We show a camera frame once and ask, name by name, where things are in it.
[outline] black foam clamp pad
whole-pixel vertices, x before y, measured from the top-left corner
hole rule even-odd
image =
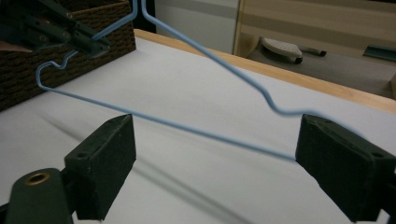
[[[135,160],[131,115],[105,122],[64,158],[78,219],[105,219]]]
[[[393,155],[337,123],[303,115],[296,160],[351,221],[377,220]]]

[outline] green object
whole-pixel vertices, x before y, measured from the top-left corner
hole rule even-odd
[[[34,171],[12,187],[6,224],[72,224],[64,182],[56,169]]]

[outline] clamp jaw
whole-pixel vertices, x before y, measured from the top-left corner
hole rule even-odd
[[[14,183],[0,224],[72,224],[103,220],[136,159],[131,115],[105,122],[65,158],[62,171],[47,168]]]
[[[110,49],[106,38],[92,40],[97,32],[55,0],[2,0],[0,31],[0,40],[33,51],[66,45],[95,58]]]

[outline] white cabinet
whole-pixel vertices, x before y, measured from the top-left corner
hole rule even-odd
[[[233,52],[239,0],[156,0],[156,17],[203,46]],[[157,33],[167,35],[157,28]]]

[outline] wire hanger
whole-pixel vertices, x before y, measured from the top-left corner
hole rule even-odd
[[[110,34],[111,32],[117,30],[118,28],[120,28],[122,25],[124,25],[125,23],[129,22],[129,21],[133,21],[137,15],[137,11],[138,11],[138,4],[137,4],[137,0],[131,0],[131,4],[133,6],[133,11],[131,14],[121,18],[120,20],[114,22],[113,24],[109,25],[106,29],[104,29],[103,31],[99,32],[97,35],[93,36],[92,39],[93,40],[98,40],[102,37],[104,37],[105,35]],[[250,87],[254,88],[256,91],[258,91],[263,97],[265,102],[271,107],[271,109],[276,112],[279,116],[283,116],[283,117],[299,117],[303,114],[309,114],[309,115],[313,115],[313,116],[318,116],[318,117],[322,117],[325,119],[330,119],[330,120],[335,120],[335,119],[331,119],[329,116],[326,116],[324,114],[319,113],[318,111],[315,110],[286,110],[283,109],[281,107],[279,107],[274,100],[271,97],[271,94],[268,92],[267,89],[265,89],[260,83],[256,82],[255,80],[253,80],[252,78],[250,78],[249,76],[245,75],[243,72],[241,72],[239,69],[237,69],[236,67],[226,63],[224,60],[222,60],[219,56],[217,56],[216,54],[212,53],[211,51],[205,49],[204,47],[202,47],[201,45],[199,45],[198,43],[196,43],[195,41],[189,39],[188,37],[186,37],[185,35],[183,35],[181,32],[175,30],[174,28],[170,27],[169,25],[165,24],[162,21],[159,21],[158,19],[152,17],[151,15],[148,14],[147,12],[147,5],[146,5],[146,0],[141,0],[141,5],[142,5],[142,12],[143,12],[143,16],[146,18],[146,20],[150,21],[151,23],[157,25],[157,27],[164,29],[166,32],[176,36],[178,39],[186,42],[187,44],[189,44],[190,46],[192,46],[193,48],[199,50],[201,53],[203,53],[206,57],[210,58],[211,60],[213,60],[214,62],[218,63],[219,65],[221,65],[222,67],[224,67],[225,69],[227,69],[229,72],[231,72],[232,74],[234,74],[235,76],[239,77],[240,79],[242,79],[243,81],[245,81]],[[71,92],[66,92],[66,91],[60,91],[57,89],[53,89],[51,87],[47,87],[44,86],[41,83],[41,71],[48,66],[54,66],[58,69],[65,69],[67,66],[67,62],[68,60],[73,57],[74,55],[76,55],[78,52],[75,50],[70,51],[69,53],[67,53],[64,56],[64,60],[62,62],[62,64],[57,64],[54,61],[49,61],[46,63],[42,63],[41,65],[39,65],[35,71],[35,80],[36,83],[38,85],[39,88],[41,88],[44,91],[52,91],[52,92],[56,92],[65,96],[69,96],[81,101],[85,101],[91,104],[95,104],[95,105],[100,105],[100,106],[104,106],[113,110],[117,110],[120,111],[122,113],[127,113],[127,114],[132,114],[136,117],[139,117],[141,119],[147,119],[147,120],[151,120],[157,123],[161,123],[163,125],[166,126],[170,126],[185,132],[189,132],[189,133],[194,133],[194,134],[198,134],[201,135],[203,137],[207,137],[207,138],[211,138],[211,139],[215,139],[218,140],[220,142],[224,142],[227,144],[231,144],[233,146],[238,146],[238,147],[243,147],[245,149],[249,149],[249,150],[253,150],[256,152],[260,152],[263,153],[267,156],[271,156],[271,157],[275,157],[278,159],[281,159],[283,161],[291,161],[291,162],[295,162],[295,157],[294,155],[290,155],[290,154],[285,154],[283,152],[277,151],[277,150],[273,150],[273,149],[269,149],[266,147],[261,147],[261,146],[256,146],[247,142],[243,142],[243,141],[239,141],[239,140],[235,140],[232,139],[231,137],[227,137],[227,136],[223,136],[220,134],[216,134],[216,133],[209,133],[207,131],[203,131],[200,129],[196,129],[190,126],[186,126],[184,124],[179,124],[170,120],[166,120],[166,119],[161,119],[161,118],[157,118],[151,115],[147,115],[144,113],[140,113],[138,111],[134,111],[128,108],[124,108],[124,107],[120,107],[117,105],[111,105],[108,104],[106,102],[102,102],[99,100],[95,100],[95,99],[91,99],[91,98],[87,98],[84,96],[80,96],[80,95],[76,95],[74,93]]]

